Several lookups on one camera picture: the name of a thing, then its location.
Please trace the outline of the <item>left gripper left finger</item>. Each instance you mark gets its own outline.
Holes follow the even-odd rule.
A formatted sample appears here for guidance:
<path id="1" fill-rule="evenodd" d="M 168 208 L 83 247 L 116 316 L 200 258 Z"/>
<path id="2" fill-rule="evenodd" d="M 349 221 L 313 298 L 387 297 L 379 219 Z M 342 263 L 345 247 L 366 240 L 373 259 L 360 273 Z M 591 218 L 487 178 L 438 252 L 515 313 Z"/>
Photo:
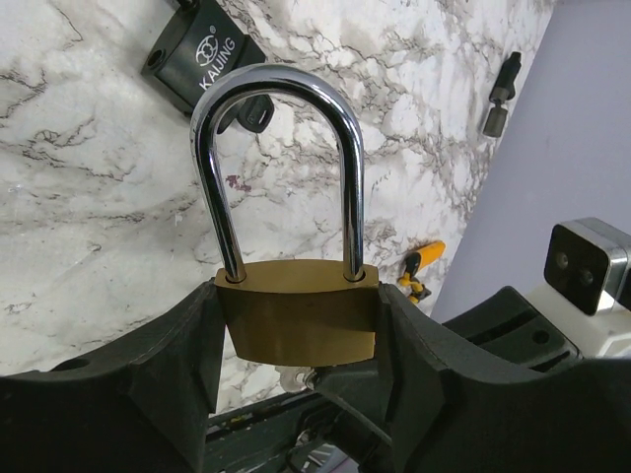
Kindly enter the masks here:
<path id="1" fill-rule="evenodd" d="M 3 376 L 2 471 L 201 471 L 224 335 L 216 289 L 201 285 L 48 372 Z"/>

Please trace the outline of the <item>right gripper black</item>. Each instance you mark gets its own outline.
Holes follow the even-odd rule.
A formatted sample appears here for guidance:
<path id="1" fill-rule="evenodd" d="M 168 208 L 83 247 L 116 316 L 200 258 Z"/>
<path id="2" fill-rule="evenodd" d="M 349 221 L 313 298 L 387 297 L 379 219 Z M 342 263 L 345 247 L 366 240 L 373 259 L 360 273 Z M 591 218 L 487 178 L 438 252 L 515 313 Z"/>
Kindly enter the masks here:
<path id="1" fill-rule="evenodd" d="M 457 374 L 582 374 L 581 350 L 512 287 L 444 323 Z"/>

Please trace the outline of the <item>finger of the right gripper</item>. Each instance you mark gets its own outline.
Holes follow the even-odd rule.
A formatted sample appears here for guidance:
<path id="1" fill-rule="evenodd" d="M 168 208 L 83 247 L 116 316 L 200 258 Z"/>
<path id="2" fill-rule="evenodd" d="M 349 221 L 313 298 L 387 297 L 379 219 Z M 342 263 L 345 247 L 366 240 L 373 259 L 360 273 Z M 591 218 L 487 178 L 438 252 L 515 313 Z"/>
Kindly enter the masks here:
<path id="1" fill-rule="evenodd" d="M 310 388 L 340 409 L 325 438 L 354 460 L 361 472 L 392 472 L 377 362 L 317 369 L 310 376 Z"/>

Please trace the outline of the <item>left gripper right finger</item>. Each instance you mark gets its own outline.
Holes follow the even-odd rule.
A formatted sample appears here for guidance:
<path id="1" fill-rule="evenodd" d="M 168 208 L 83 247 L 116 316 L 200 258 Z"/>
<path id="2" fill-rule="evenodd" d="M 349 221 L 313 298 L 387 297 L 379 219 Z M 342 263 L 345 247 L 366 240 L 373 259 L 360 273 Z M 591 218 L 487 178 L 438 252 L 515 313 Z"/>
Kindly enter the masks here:
<path id="1" fill-rule="evenodd" d="M 510 363 L 379 289 L 381 399 L 398 472 L 626 472 L 630 364 Z"/>

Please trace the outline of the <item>small silver key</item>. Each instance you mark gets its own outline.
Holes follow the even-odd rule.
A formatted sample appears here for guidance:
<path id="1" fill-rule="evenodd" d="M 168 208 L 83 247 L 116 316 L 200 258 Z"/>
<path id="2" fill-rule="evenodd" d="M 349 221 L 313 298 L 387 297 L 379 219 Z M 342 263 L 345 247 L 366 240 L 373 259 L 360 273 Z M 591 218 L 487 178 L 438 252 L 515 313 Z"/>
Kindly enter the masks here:
<path id="1" fill-rule="evenodd" d="M 315 389 L 316 370 L 311 367 L 276 367 L 280 386 L 285 392 L 297 393 Z"/>

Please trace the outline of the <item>brass padlock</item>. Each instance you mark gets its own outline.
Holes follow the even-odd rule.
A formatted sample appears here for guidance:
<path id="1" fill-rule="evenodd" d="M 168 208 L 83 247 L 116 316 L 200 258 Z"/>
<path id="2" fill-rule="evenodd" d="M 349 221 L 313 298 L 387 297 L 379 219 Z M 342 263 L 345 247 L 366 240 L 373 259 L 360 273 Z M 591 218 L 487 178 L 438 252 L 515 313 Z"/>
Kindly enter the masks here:
<path id="1" fill-rule="evenodd" d="M 340 156 L 341 260 L 243 260 L 216 134 L 237 102 L 273 93 L 309 103 L 332 128 Z M 190 144 L 223 260 L 214 284 L 237 355 L 281 367 L 369 360 L 375 352 L 379 271 L 364 261 L 364 143 L 346 100 L 324 80 L 294 67 L 246 66 L 203 94 L 192 114 Z"/>

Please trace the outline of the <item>black-headed key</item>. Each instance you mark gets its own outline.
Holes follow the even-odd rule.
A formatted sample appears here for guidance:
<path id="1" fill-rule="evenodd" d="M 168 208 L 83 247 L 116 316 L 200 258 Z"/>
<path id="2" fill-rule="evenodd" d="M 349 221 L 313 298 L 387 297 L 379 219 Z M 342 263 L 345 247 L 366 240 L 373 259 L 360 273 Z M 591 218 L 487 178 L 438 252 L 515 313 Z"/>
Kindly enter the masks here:
<path id="1" fill-rule="evenodd" d="M 237 116 L 238 123 L 252 133 L 262 133 L 269 125 L 274 113 L 274 104 L 269 95 L 258 95 L 246 99 Z"/>

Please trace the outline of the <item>black padlock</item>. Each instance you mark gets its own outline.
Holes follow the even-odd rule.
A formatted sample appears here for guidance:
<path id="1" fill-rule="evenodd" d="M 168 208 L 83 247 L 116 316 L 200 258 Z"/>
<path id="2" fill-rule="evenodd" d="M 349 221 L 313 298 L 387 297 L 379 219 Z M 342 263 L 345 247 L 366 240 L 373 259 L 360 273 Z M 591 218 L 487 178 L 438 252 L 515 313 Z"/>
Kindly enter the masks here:
<path id="1" fill-rule="evenodd" d="M 266 56 L 216 1 L 179 8 L 154 43 L 141 75 L 180 112 L 190 114 L 221 77 Z"/>

